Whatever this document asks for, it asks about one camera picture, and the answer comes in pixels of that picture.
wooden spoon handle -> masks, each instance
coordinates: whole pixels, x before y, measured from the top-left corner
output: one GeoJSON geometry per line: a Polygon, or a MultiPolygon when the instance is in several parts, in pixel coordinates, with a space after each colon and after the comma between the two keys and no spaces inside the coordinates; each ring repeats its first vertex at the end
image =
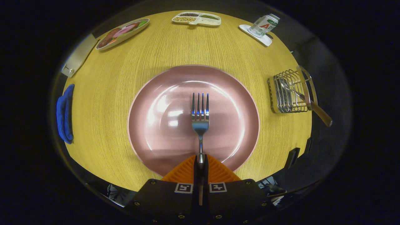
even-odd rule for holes
{"type": "Polygon", "coordinates": [[[327,127],[332,126],[333,120],[332,118],[317,104],[311,101],[312,110],[322,119],[327,127]]]}

plate rim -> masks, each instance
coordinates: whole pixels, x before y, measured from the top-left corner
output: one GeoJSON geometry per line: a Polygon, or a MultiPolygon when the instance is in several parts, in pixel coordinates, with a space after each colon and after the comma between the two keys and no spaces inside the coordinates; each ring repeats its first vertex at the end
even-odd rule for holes
{"type": "Polygon", "coordinates": [[[233,79],[235,79],[235,80],[247,91],[247,93],[249,94],[251,100],[253,101],[253,104],[254,104],[254,106],[255,106],[255,108],[256,108],[257,119],[258,119],[257,139],[256,139],[256,142],[254,143],[254,147],[253,147],[253,149],[251,150],[249,156],[246,158],[246,160],[245,160],[238,168],[236,168],[235,170],[233,170],[233,172],[235,172],[236,170],[238,170],[239,168],[241,168],[241,167],[247,162],[247,160],[249,160],[249,158],[251,157],[251,155],[253,154],[254,150],[255,150],[256,147],[257,147],[258,140],[259,140],[259,138],[260,138],[260,130],[261,130],[260,113],[259,113],[259,111],[258,111],[258,107],[257,107],[257,104],[256,104],[256,102],[255,102],[253,96],[251,95],[250,91],[246,88],[246,86],[244,86],[236,77],[234,77],[234,76],[232,76],[231,74],[229,74],[229,73],[223,71],[222,69],[219,69],[219,68],[214,67],[214,66],[207,66],[207,65],[202,65],[202,64],[186,64],[186,65],[174,66],[174,67],[171,67],[171,68],[169,68],[169,69],[167,69],[167,70],[164,70],[164,71],[160,72],[160,73],[157,74],[156,76],[152,77],[149,81],[147,81],[144,85],[142,85],[142,87],[139,89],[139,91],[136,93],[135,97],[133,98],[133,101],[132,101],[132,103],[131,103],[131,105],[130,105],[130,107],[129,107],[129,111],[128,111],[128,118],[127,118],[127,122],[126,122],[126,130],[127,130],[127,135],[128,135],[128,140],[129,140],[129,143],[130,143],[130,147],[131,147],[131,149],[133,150],[133,152],[135,153],[137,159],[139,159],[139,161],[140,161],[141,163],[143,163],[143,165],[144,165],[146,168],[148,168],[148,169],[151,170],[152,172],[158,174],[159,176],[162,176],[162,175],[160,175],[159,173],[155,172],[154,170],[150,169],[150,168],[143,162],[143,160],[138,156],[138,154],[137,154],[135,148],[133,147],[132,140],[131,140],[130,134],[129,134],[129,119],[130,119],[131,111],[132,111],[132,108],[133,108],[133,104],[135,103],[135,101],[136,101],[138,95],[140,94],[140,92],[142,91],[142,89],[143,89],[148,83],[150,83],[152,80],[154,80],[154,79],[157,78],[158,76],[162,75],[163,73],[165,73],[165,72],[167,72],[167,71],[169,71],[169,70],[171,70],[171,69],[174,69],[174,68],[177,68],[177,67],[186,67],[186,66],[204,66],[204,67],[213,68],[213,69],[220,70],[220,71],[224,72],[225,74],[227,74],[227,75],[231,76],[233,79]]]}

fork tines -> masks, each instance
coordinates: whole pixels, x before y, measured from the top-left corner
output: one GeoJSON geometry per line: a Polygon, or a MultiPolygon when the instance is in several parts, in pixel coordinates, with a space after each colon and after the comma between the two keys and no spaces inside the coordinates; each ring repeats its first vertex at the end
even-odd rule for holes
{"type": "Polygon", "coordinates": [[[200,109],[200,93],[197,95],[197,108],[194,107],[194,93],[192,97],[192,120],[193,121],[208,121],[210,112],[208,109],[208,93],[206,99],[206,111],[204,111],[204,93],[202,93],[201,109],[200,109]]]}

spoon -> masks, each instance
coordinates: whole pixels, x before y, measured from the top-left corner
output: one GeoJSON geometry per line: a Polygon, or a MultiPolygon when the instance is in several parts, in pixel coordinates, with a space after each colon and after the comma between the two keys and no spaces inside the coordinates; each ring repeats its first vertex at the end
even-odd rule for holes
{"type": "MultiPolygon", "coordinates": [[[[304,101],[306,100],[306,97],[302,93],[299,93],[299,92],[297,92],[295,90],[292,90],[292,89],[288,88],[288,85],[284,84],[283,82],[280,82],[280,84],[286,90],[294,92],[302,100],[304,100],[304,101]]],[[[317,104],[315,104],[312,100],[310,100],[310,102],[311,102],[312,110],[321,118],[321,120],[325,123],[325,125],[327,127],[332,126],[332,123],[333,123],[332,118],[321,107],[319,107],[317,104]]]]}

utensil holder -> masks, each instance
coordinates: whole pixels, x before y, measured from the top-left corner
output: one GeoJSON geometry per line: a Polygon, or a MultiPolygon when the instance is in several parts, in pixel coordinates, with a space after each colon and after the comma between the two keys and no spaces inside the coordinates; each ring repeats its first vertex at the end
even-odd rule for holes
{"type": "Polygon", "coordinates": [[[296,71],[291,69],[283,71],[268,78],[267,82],[270,88],[271,108],[275,113],[301,113],[312,110],[309,88],[312,92],[312,100],[318,104],[311,76],[300,65],[296,67],[296,71]],[[282,87],[281,84],[284,84],[289,90],[282,87]],[[296,95],[294,91],[303,94],[305,100],[296,95]]]}

